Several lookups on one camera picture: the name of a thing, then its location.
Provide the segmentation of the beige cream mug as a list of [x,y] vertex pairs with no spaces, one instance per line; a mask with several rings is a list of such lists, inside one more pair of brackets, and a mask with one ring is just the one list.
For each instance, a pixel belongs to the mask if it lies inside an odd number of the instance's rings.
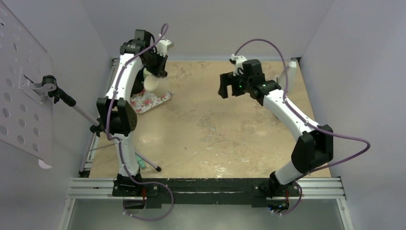
[[151,92],[159,97],[169,92],[169,82],[166,78],[149,75],[145,78],[143,85],[147,92]]

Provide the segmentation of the light green mug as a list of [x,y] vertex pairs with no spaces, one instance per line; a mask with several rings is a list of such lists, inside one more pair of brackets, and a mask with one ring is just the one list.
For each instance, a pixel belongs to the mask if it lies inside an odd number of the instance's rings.
[[151,72],[149,72],[146,68],[143,69],[143,80],[145,80],[148,76],[153,76]]

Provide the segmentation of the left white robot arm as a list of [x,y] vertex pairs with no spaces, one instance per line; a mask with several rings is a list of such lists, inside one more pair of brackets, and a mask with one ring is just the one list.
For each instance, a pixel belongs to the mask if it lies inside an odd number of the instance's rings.
[[144,69],[152,69],[159,77],[166,77],[165,64],[170,40],[164,38],[168,24],[164,24],[158,38],[146,30],[136,30],[134,38],[120,46],[120,63],[112,87],[96,105],[105,134],[116,146],[119,172],[114,180],[113,196],[146,195],[149,182],[143,182],[137,153],[131,137],[137,125],[137,115],[130,105],[136,77]]

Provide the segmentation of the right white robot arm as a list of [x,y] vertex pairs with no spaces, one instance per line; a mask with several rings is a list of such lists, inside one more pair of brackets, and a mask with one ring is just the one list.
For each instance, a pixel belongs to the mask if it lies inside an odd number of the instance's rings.
[[259,60],[233,56],[230,62],[234,65],[234,71],[220,75],[218,94],[227,98],[228,86],[231,86],[233,96],[248,93],[260,105],[273,112],[296,141],[290,161],[272,172],[265,185],[258,186],[258,190],[268,197],[284,195],[287,187],[298,177],[333,159],[333,138],[326,134],[332,132],[332,128],[329,125],[320,126],[305,116],[288,98],[284,98],[281,86],[274,80],[265,79]]

